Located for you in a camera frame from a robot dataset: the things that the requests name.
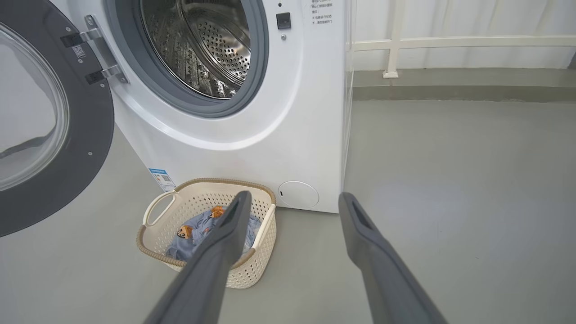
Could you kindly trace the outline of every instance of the brown woven rim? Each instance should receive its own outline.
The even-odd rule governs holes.
[[[265,191],[268,195],[270,195],[270,198],[272,199],[272,204],[276,204],[276,196],[274,196],[274,193],[272,192],[272,190],[270,190],[270,188],[268,188],[266,186],[262,186],[261,184],[257,184],[257,183],[253,183],[253,182],[246,182],[246,181],[239,181],[239,180],[218,179],[218,178],[199,178],[199,179],[194,179],[194,180],[184,182],[183,184],[177,186],[174,189],[174,191],[178,193],[178,192],[180,192],[180,190],[182,190],[183,188],[185,188],[191,184],[201,183],[201,182],[237,184],[239,186],[246,186],[246,187],[252,187],[252,188],[260,189],[260,190]],[[146,254],[146,255],[148,255],[148,256],[156,259],[156,260],[160,260],[162,262],[165,262],[165,263],[168,263],[171,265],[181,266],[181,267],[186,266],[186,261],[176,260],[176,259],[173,259],[171,257],[167,257],[166,255],[162,255],[160,253],[156,253],[156,252],[146,248],[144,246],[144,241],[143,241],[145,231],[146,231],[146,226],[141,225],[140,229],[138,230],[138,235],[136,236],[136,246],[138,246],[140,251],[142,251],[144,254]],[[256,249],[250,248],[248,253],[243,255],[238,261],[236,261],[236,263],[234,263],[232,265],[230,270],[236,269],[237,267],[246,263],[246,261],[248,261],[254,255],[255,252],[256,252]]]

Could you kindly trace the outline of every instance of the qr code sticker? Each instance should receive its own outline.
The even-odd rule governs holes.
[[[82,46],[77,45],[72,47],[72,49],[74,50],[74,53],[76,53],[76,56],[78,58],[83,58],[86,57],[86,53],[84,52],[84,50],[82,49]]]

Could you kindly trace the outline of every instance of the metal hinge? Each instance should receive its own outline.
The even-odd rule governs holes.
[[[86,76],[88,83],[93,84],[105,78],[108,79],[114,76],[118,79],[118,81],[128,84],[128,78],[124,75],[124,71],[122,71],[122,68],[120,68],[118,65],[118,62],[110,50],[104,35],[98,28],[98,24],[94,15],[89,14],[85,16],[84,21],[88,27],[87,32],[66,35],[60,39],[66,47],[75,47],[82,43],[87,43],[88,41],[93,41],[94,45],[96,45],[96,48],[100,52],[100,55],[102,56],[102,59],[105,61],[104,63],[108,66],[108,68],[88,74]]]

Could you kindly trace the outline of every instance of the white railing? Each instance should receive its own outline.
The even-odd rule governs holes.
[[[446,29],[452,15],[455,0],[446,0],[444,17],[442,20],[441,35],[446,34]],[[576,35],[543,35],[544,26],[550,20],[550,13],[556,0],[546,0],[546,5],[534,34],[513,36],[491,36],[494,30],[494,22],[498,17],[503,0],[496,0],[490,22],[488,36],[458,36],[458,37],[419,37],[402,38],[402,26],[404,24],[404,8],[406,0],[395,0],[395,9],[392,21],[392,34],[390,39],[366,41],[354,43],[354,51],[390,50],[388,65],[383,72],[384,78],[398,78],[396,65],[398,54],[404,48],[436,48],[436,47],[491,47],[491,46],[576,46]]]

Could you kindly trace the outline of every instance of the glossy floor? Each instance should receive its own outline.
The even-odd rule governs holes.
[[[359,101],[345,189],[449,322],[573,323],[575,139],[576,105]],[[176,275],[135,246],[159,193],[117,130],[78,198],[0,238],[0,322],[141,323]],[[372,322],[338,216],[276,217],[264,276],[226,290],[220,323]]]

